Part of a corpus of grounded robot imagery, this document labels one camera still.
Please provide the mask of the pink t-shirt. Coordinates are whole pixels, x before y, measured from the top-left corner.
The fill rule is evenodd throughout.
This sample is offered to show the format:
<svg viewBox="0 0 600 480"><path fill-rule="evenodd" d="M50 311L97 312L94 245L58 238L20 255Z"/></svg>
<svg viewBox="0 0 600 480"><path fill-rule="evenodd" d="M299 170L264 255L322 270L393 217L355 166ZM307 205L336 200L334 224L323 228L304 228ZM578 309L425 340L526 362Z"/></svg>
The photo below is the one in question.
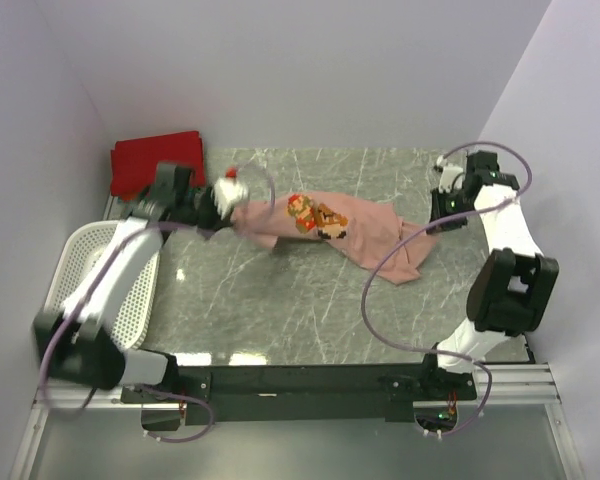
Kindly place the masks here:
<svg viewBox="0 0 600 480"><path fill-rule="evenodd" d="M251 201L231 215L234 230L266 249L280 240L322 242L372 270L394 246L420 229L390 203L345 193L309 191Z"/></svg>

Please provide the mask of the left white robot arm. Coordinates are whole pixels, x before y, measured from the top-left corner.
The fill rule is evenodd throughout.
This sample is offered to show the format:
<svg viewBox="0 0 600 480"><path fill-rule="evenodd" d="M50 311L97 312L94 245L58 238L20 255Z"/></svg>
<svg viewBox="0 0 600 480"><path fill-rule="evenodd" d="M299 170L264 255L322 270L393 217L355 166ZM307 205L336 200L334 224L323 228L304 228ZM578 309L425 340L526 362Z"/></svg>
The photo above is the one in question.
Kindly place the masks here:
<svg viewBox="0 0 600 480"><path fill-rule="evenodd" d="M159 402L177 395L173 356L123 348L111 333L137 277L171 233L193 227L211 236L230 226L234 208L249 197L236 168L197 190L190 187L191 175L189 168L159 164L153 182L128 203L111 242L76 290L59 310L35 317L42 384L57 379L100 390L144 384Z"/></svg>

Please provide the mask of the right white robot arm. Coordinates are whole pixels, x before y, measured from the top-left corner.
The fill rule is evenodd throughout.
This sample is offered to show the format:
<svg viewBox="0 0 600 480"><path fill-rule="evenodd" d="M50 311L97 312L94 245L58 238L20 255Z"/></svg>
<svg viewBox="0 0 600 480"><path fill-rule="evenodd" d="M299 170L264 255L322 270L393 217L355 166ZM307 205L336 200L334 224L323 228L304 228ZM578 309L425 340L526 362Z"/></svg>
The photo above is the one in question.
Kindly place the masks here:
<svg viewBox="0 0 600 480"><path fill-rule="evenodd" d="M440 399L453 388L453 374L469 373L496 346L537 329L559 264L532 238L520 205L523 189L515 175L501 171L496 153L475 151L464 167L442 155L435 170L440 179L431 190L427 232L459 229L475 214L489 250L469 290L464 320L435 346L437 364L418 377L422 393Z"/></svg>

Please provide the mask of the folded red t-shirt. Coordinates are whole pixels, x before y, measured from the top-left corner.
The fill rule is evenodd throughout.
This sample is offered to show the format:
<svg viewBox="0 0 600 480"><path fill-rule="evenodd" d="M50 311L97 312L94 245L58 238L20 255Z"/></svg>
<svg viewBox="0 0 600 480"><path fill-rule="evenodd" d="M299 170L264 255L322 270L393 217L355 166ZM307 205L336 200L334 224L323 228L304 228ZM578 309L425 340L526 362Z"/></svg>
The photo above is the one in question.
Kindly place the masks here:
<svg viewBox="0 0 600 480"><path fill-rule="evenodd" d="M192 169L192 187L206 184L204 147L198 131L118 141L110 152L110 162L110 194L125 200L152 183L161 162Z"/></svg>

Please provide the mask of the white perforated laundry basket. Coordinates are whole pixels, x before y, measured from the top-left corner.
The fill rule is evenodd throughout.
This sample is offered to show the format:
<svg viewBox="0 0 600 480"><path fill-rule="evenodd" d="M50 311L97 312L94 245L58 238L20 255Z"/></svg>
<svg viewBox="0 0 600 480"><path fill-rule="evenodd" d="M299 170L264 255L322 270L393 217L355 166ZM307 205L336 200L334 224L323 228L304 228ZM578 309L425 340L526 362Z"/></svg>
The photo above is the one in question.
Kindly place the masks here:
<svg viewBox="0 0 600 480"><path fill-rule="evenodd" d="M113 239L116 220L86 224L69 237L56 267L44 307L60 310L74 293ZM122 350L137 349L143 343L150 321L159 270L159 255L154 254L138 272L132 285L125 287L126 297L118 305L117 316L110 322L113 341Z"/></svg>

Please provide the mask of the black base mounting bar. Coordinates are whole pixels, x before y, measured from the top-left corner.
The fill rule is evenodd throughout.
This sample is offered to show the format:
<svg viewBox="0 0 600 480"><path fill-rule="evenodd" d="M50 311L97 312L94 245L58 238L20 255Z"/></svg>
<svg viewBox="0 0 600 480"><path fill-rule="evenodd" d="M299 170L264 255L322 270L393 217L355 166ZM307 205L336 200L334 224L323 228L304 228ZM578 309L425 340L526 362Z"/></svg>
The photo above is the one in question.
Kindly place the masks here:
<svg viewBox="0 0 600 480"><path fill-rule="evenodd" d="M416 402L477 398L469 374L442 374L418 363L181 367L184 424L382 418L411 422Z"/></svg>

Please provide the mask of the aluminium frame rail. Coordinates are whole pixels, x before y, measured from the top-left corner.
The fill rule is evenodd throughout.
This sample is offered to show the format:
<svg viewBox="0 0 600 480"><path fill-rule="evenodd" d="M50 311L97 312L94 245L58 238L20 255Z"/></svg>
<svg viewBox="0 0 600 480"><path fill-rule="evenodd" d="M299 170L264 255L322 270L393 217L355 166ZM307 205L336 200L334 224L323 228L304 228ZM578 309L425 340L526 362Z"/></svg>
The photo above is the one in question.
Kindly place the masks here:
<svg viewBox="0 0 600 480"><path fill-rule="evenodd" d="M159 443L143 416L172 404L95 396L65 420L35 403L14 479L580 479L584 472L550 368L494 365L477 376L490 392L483 416L435 440L413 424L380 420L229 423L185 442Z"/></svg>

